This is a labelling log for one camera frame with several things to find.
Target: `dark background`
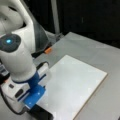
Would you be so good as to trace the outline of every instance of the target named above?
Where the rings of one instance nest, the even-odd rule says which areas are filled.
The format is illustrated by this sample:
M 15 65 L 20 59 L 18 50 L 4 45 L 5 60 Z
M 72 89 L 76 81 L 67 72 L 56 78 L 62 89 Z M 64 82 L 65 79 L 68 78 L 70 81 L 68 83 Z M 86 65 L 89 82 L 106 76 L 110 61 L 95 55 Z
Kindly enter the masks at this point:
M 120 0 L 57 2 L 63 34 L 71 31 L 120 48 Z M 29 0 L 27 4 L 38 22 L 54 33 L 50 0 Z

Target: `gray table surface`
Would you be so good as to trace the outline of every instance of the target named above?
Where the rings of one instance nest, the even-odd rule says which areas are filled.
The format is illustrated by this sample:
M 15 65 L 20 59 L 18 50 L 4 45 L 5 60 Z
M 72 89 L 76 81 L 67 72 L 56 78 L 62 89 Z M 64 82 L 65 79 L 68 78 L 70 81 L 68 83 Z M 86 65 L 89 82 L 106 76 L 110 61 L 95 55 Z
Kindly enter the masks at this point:
M 50 67 L 64 55 L 70 55 L 108 73 L 107 78 L 84 106 L 75 120 L 118 120 L 120 116 L 120 50 L 89 38 L 69 33 L 42 54 L 35 64 L 48 61 Z M 25 114 L 16 116 L 0 98 L 0 120 L 32 120 Z

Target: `white cylinder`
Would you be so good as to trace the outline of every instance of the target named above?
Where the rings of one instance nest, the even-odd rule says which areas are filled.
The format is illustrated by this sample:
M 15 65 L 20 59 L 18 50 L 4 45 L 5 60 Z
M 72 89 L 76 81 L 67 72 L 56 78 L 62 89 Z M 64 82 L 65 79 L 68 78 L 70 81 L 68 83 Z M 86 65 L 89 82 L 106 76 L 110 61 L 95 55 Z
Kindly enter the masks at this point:
M 0 50 L 0 58 L 15 82 L 24 82 L 36 72 L 32 56 L 22 41 L 14 52 Z

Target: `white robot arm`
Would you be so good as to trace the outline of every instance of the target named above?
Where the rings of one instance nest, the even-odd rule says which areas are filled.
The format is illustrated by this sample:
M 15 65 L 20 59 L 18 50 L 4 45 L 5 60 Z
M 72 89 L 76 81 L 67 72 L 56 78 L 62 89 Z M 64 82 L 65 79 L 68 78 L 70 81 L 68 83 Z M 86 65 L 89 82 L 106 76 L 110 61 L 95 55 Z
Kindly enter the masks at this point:
M 49 44 L 48 37 L 22 0 L 0 0 L 1 6 L 16 9 L 25 23 L 24 27 L 0 36 L 0 59 L 11 75 L 0 86 L 1 93 L 30 110 L 45 92 L 44 86 L 38 83 L 48 71 L 46 62 L 41 63 L 39 70 L 36 69 L 31 53 L 44 51 Z
M 1 90 L 11 101 L 32 109 L 45 92 L 44 86 L 38 83 L 47 76 L 48 63 L 42 63 L 37 70 L 27 47 L 15 34 L 0 39 L 0 58 L 11 74 Z
M 10 15 L 7 15 L 7 18 L 9 18 L 9 21 L 13 20 L 13 23 L 14 23 L 14 21 L 19 19 L 18 26 L 15 28 L 14 26 L 13 28 L 10 28 L 11 33 L 19 35 L 21 37 L 22 41 L 26 44 L 27 49 L 30 51 L 30 53 L 44 51 L 49 44 L 48 37 L 46 35 L 45 30 L 35 20 L 35 18 L 29 11 L 24 1 L 23 0 L 0 0 L 0 10 L 1 10 L 0 13 L 2 14 L 2 16 L 6 16 L 6 11 L 8 11 L 7 8 L 9 9 L 13 8 L 17 11 L 15 12 L 15 11 L 12 11 L 12 9 L 10 9 L 11 10 L 11 12 L 9 11 Z M 22 22 L 25 23 L 25 26 L 19 29 L 16 29 L 21 26 Z M 6 31 L 10 31 L 8 27 L 10 26 L 9 23 L 10 22 L 2 21 L 1 28 L 6 26 L 5 27 L 7 29 Z

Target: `blue block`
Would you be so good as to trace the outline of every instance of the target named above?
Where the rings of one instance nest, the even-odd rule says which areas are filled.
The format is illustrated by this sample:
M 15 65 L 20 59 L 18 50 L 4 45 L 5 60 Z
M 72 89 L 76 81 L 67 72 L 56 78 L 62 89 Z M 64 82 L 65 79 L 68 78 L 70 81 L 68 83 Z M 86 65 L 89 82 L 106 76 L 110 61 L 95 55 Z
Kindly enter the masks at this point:
M 28 97 L 23 101 L 23 103 L 30 109 L 34 107 L 34 105 L 39 101 L 39 99 L 45 93 L 45 88 L 37 85 L 33 89 L 30 90 L 30 94 Z

